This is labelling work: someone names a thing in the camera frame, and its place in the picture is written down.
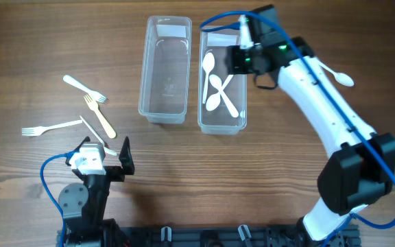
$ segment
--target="brown wooden surface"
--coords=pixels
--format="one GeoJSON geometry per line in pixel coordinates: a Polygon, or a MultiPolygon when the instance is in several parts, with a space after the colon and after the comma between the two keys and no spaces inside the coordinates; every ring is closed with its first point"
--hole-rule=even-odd
{"type": "MultiPolygon", "coordinates": [[[[316,178],[327,161],[322,144],[282,91],[248,85],[248,125],[238,135],[202,134],[197,123],[198,25],[223,10],[265,1],[128,1],[0,5],[0,246],[53,246],[60,216],[40,183],[42,162],[72,150],[84,125],[40,137],[21,128],[83,115],[113,150],[130,137],[136,173],[111,187],[105,217],[120,226],[236,226],[294,223],[318,199],[316,178]],[[148,123],[138,113],[147,19],[188,16],[193,42],[186,121],[148,123]],[[82,99],[65,84],[71,74],[110,99],[101,111],[115,127],[110,140],[82,99]]],[[[395,135],[395,1],[275,1],[282,26],[356,82],[335,84],[380,133],[395,135]]],[[[117,165],[111,156],[107,165],[117,165]]],[[[54,196],[78,179],[62,159],[49,164],[54,196]]],[[[363,214],[395,216],[395,191],[363,214]]],[[[364,246],[395,246],[395,228],[361,227],[364,246]]]]}

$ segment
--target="wooden table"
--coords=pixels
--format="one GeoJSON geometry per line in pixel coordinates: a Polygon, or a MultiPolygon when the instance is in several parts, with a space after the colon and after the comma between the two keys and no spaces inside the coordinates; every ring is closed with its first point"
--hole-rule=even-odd
{"type": "MultiPolygon", "coordinates": [[[[110,99],[102,112],[118,137],[131,140],[136,166],[114,183],[105,217],[120,226],[293,224],[318,199],[316,179],[327,157],[304,115],[282,91],[248,85],[248,125],[235,136],[202,134],[197,123],[198,25],[224,10],[251,10],[261,1],[144,1],[0,5],[0,246],[53,246],[58,211],[39,179],[43,161],[75,148],[84,125],[40,137],[21,128],[83,115],[106,137],[83,93],[62,81],[71,74],[110,99]],[[139,115],[147,19],[193,21],[186,121],[158,125],[139,115]]],[[[356,86],[335,86],[379,133],[395,135],[395,1],[276,1],[281,25],[356,86]]],[[[227,24],[234,19],[221,23],[227,24]]],[[[118,165],[108,156],[107,165],[118,165]]],[[[62,159],[49,164],[54,196],[79,180],[62,159]]],[[[386,223],[395,216],[395,190],[363,212],[386,223]]],[[[395,246],[395,227],[361,225],[363,246],[395,246]]]]}

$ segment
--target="fork handle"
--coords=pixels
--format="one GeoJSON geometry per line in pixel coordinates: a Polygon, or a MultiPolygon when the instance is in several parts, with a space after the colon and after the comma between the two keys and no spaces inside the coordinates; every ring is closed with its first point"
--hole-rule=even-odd
{"type": "Polygon", "coordinates": [[[56,124],[54,126],[47,127],[47,129],[53,130],[55,128],[63,128],[63,127],[73,126],[73,125],[81,124],[81,123],[82,123],[82,120],[75,120],[75,121],[70,121],[67,123],[56,124]]]}
{"type": "Polygon", "coordinates": [[[109,124],[108,120],[104,118],[103,114],[100,112],[100,110],[94,110],[94,113],[97,115],[97,117],[100,120],[101,125],[103,126],[103,129],[106,131],[106,134],[108,135],[109,138],[113,139],[117,136],[117,133],[115,130],[112,128],[112,126],[109,124]]]}
{"type": "Polygon", "coordinates": [[[77,81],[76,79],[72,78],[70,75],[65,75],[63,77],[63,81],[70,84],[71,86],[75,86],[76,88],[85,91],[86,93],[90,94],[91,90],[85,87],[82,83],[77,81]]]}

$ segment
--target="plastic utensil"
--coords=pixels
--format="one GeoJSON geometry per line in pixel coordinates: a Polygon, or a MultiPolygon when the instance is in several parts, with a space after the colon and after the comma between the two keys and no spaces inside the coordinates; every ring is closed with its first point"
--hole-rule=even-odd
{"type": "Polygon", "coordinates": [[[71,86],[75,86],[76,88],[84,91],[85,93],[88,93],[93,99],[95,99],[96,101],[98,101],[100,103],[104,103],[108,100],[101,93],[88,89],[82,83],[80,83],[76,79],[72,78],[70,75],[65,75],[63,77],[63,81],[70,84],[71,86]]]}
{"type": "Polygon", "coordinates": [[[109,124],[108,120],[104,118],[102,113],[99,110],[99,104],[95,100],[93,100],[92,97],[89,95],[85,95],[84,99],[86,103],[88,104],[89,108],[97,115],[97,117],[100,120],[101,125],[103,126],[104,130],[106,131],[106,134],[108,135],[109,138],[113,139],[117,136],[117,133],[115,130],[112,128],[112,126],[109,124]]]}
{"type": "Polygon", "coordinates": [[[202,96],[202,103],[205,104],[206,102],[206,94],[208,93],[208,77],[210,72],[214,69],[215,59],[214,55],[211,52],[208,52],[204,60],[202,61],[202,68],[205,71],[205,83],[204,83],[204,92],[202,96]]]}
{"type": "Polygon", "coordinates": [[[212,86],[214,86],[222,96],[222,99],[225,101],[226,108],[230,112],[232,117],[238,117],[239,112],[235,108],[235,106],[232,104],[230,99],[228,99],[228,96],[226,96],[224,90],[222,89],[222,80],[220,80],[219,76],[217,75],[210,75],[210,83],[212,86]]]}
{"type": "MultiPolygon", "coordinates": [[[[231,79],[232,79],[232,75],[229,75],[226,78],[224,84],[222,85],[222,90],[224,90],[225,87],[228,85],[228,83],[230,83],[231,79]]],[[[205,107],[207,111],[212,111],[216,109],[219,105],[220,105],[220,92],[217,92],[208,98],[205,107]]]]}
{"type": "Polygon", "coordinates": [[[88,129],[95,135],[95,137],[97,137],[97,139],[99,139],[100,143],[103,144],[103,149],[105,153],[108,153],[110,155],[113,156],[117,156],[117,152],[114,152],[112,150],[110,150],[109,148],[106,147],[105,142],[103,141],[103,139],[96,133],[96,131],[94,130],[93,127],[91,127],[91,125],[82,117],[80,116],[80,119],[86,124],[86,127],[88,127],[88,129]]]}
{"type": "Polygon", "coordinates": [[[53,130],[56,128],[63,128],[63,127],[68,127],[68,126],[73,126],[75,124],[81,124],[82,120],[76,120],[76,121],[70,121],[67,123],[61,123],[61,124],[56,124],[50,127],[33,127],[33,128],[23,128],[22,129],[22,135],[27,136],[27,137],[37,137],[40,136],[42,133],[44,133],[47,130],[53,130]]]}
{"type": "Polygon", "coordinates": [[[353,79],[350,76],[348,76],[348,75],[346,75],[344,73],[334,72],[332,69],[330,69],[327,65],[325,65],[324,63],[322,63],[319,60],[318,60],[318,64],[321,67],[323,67],[326,70],[328,70],[328,72],[332,73],[333,76],[335,76],[335,80],[337,82],[339,82],[340,84],[343,84],[344,86],[354,86],[355,85],[355,82],[353,82],[353,79]]]}

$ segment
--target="white plastic fork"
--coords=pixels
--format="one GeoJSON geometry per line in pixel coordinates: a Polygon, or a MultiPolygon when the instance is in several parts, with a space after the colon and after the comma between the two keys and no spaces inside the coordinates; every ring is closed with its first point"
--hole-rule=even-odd
{"type": "Polygon", "coordinates": [[[88,93],[95,101],[100,103],[105,103],[108,101],[108,98],[103,96],[101,93],[88,89],[85,85],[72,78],[70,75],[65,75],[63,77],[63,81],[70,84],[71,86],[75,86],[76,88],[88,93]]]}
{"type": "Polygon", "coordinates": [[[27,137],[37,137],[37,136],[40,136],[42,133],[44,133],[47,130],[53,130],[56,128],[73,126],[73,125],[81,124],[81,123],[82,123],[82,120],[76,120],[76,121],[70,121],[67,123],[56,124],[54,126],[49,126],[49,127],[39,126],[39,127],[33,127],[33,128],[23,128],[22,135],[27,136],[27,137]]]}
{"type": "Polygon", "coordinates": [[[93,127],[91,127],[91,125],[89,125],[89,123],[82,116],[80,116],[80,119],[86,124],[86,127],[88,127],[88,129],[95,135],[95,137],[97,137],[97,139],[99,139],[101,144],[103,144],[103,149],[104,149],[105,153],[113,155],[113,156],[118,155],[117,152],[112,151],[106,147],[106,144],[104,143],[103,139],[96,133],[96,131],[93,129],[93,127]]]}

